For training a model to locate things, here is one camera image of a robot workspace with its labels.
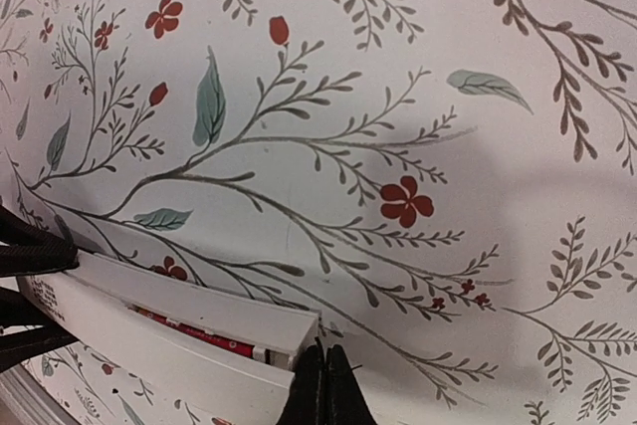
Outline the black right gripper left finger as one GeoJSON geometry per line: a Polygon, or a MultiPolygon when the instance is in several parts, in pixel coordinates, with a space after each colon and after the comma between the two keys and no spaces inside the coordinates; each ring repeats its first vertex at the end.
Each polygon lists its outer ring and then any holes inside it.
{"type": "Polygon", "coordinates": [[[278,425],[320,425],[325,421],[325,353],[318,338],[298,358],[278,425]]]}

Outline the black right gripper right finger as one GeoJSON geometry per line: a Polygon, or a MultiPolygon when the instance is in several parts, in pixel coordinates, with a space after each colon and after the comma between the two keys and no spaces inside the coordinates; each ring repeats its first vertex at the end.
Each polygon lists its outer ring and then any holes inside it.
{"type": "Polygon", "coordinates": [[[326,355],[326,423],[376,425],[344,348],[337,344],[326,355]]]}

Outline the red AAA battery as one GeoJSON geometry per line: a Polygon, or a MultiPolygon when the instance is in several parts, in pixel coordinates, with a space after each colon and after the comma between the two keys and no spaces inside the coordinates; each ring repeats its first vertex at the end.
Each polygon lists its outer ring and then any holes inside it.
{"type": "Polygon", "coordinates": [[[218,348],[228,350],[235,354],[242,355],[244,357],[248,357],[262,363],[269,364],[271,362],[270,352],[265,348],[208,332],[202,328],[198,328],[193,325],[180,322],[166,316],[162,316],[140,306],[129,306],[128,308],[136,312],[137,314],[144,316],[147,319],[151,319],[155,322],[161,323],[165,326],[179,331],[182,334],[191,336],[200,341],[214,345],[218,348]]]}

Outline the white slim remote control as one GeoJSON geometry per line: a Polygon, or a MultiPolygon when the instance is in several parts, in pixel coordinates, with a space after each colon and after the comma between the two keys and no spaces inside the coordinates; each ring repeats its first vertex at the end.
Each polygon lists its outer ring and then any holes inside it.
{"type": "Polygon", "coordinates": [[[80,342],[193,406],[235,424],[273,424],[319,314],[251,300],[81,252],[63,273],[18,279],[20,292],[80,342]],[[140,306],[267,349],[269,364],[147,319],[140,306]]]}

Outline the floral patterned table mat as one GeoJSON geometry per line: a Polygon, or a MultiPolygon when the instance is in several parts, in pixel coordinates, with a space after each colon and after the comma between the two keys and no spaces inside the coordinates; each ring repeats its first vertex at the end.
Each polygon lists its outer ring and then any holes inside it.
{"type": "MultiPolygon", "coordinates": [[[[1,0],[1,204],[316,312],[379,424],[636,420],[636,0],[1,0]]],[[[235,424],[79,340],[16,374],[235,424]]]]}

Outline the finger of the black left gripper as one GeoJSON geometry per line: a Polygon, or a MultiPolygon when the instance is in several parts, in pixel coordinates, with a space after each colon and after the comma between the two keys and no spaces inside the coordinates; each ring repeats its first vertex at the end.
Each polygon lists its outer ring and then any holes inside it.
{"type": "MultiPolygon", "coordinates": [[[[79,266],[78,248],[1,209],[1,277],[17,278],[61,273],[79,266]]],[[[32,305],[20,292],[1,289],[1,328],[22,331],[1,334],[1,370],[78,339],[32,305]]]]}

